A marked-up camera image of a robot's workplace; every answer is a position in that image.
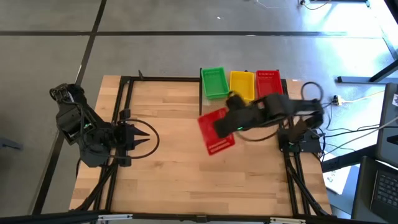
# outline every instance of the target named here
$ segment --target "green basket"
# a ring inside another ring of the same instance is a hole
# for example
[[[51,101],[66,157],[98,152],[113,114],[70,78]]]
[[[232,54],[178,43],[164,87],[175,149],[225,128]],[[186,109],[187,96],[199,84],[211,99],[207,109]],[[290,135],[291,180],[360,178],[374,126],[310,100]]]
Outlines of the green basket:
[[[209,100],[226,98],[229,88],[224,68],[205,68],[201,71],[205,95]]]

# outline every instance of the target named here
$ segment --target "concrete floor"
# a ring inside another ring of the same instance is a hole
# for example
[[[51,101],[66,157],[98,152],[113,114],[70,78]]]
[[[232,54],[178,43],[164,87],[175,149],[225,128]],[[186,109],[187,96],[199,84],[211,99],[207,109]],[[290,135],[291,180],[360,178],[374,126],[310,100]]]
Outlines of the concrete floor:
[[[0,0],[0,32],[90,31],[100,2]],[[282,78],[321,84],[324,101],[336,94],[353,100],[384,88],[337,85],[335,79],[340,75],[370,77],[393,62],[381,27],[388,34],[396,27],[385,12],[369,9],[364,3],[331,3],[309,11],[297,7],[293,0],[259,2],[108,0],[99,30],[344,31],[350,37],[97,37],[82,83],[89,103],[95,105],[103,75],[137,75],[138,69],[147,76],[184,77],[197,76],[200,67],[279,69]],[[379,2],[371,4],[385,10]],[[75,81],[87,41],[88,37],[80,36],[0,36],[0,136],[24,144],[23,151],[0,150],[0,217],[30,213],[56,132],[58,109],[48,91]],[[309,90],[306,94],[317,93]],[[378,123],[379,116],[370,118],[368,114],[372,110],[380,114],[381,99],[334,107],[331,128]],[[343,143],[353,136],[329,139],[328,143]],[[375,141],[376,135],[372,135],[348,147],[360,149]],[[77,159],[76,146],[64,144],[44,213],[67,211]]]

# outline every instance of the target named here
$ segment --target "wooden table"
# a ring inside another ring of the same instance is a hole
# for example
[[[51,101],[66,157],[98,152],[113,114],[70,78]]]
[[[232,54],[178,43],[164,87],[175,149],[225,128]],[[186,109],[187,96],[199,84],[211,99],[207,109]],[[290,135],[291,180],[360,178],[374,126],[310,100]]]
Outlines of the wooden table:
[[[120,76],[104,76],[95,111],[111,121]],[[301,82],[287,80],[289,96],[300,98]],[[160,134],[160,146],[153,155],[120,167],[112,212],[174,213],[209,215],[291,216],[285,165],[277,138],[245,142],[235,136],[236,145],[207,154],[198,127],[199,83],[134,82],[131,116],[151,124]],[[203,95],[203,114],[218,109],[224,100],[208,101]],[[155,136],[143,124],[137,127],[151,134],[131,156],[150,151]],[[244,133],[259,138],[276,127]],[[302,154],[305,182],[317,202],[331,212],[320,163],[311,154]],[[76,208],[98,182],[100,168],[81,163],[70,208]],[[299,211],[303,213],[300,191],[295,186]],[[103,191],[100,208],[108,187]]]

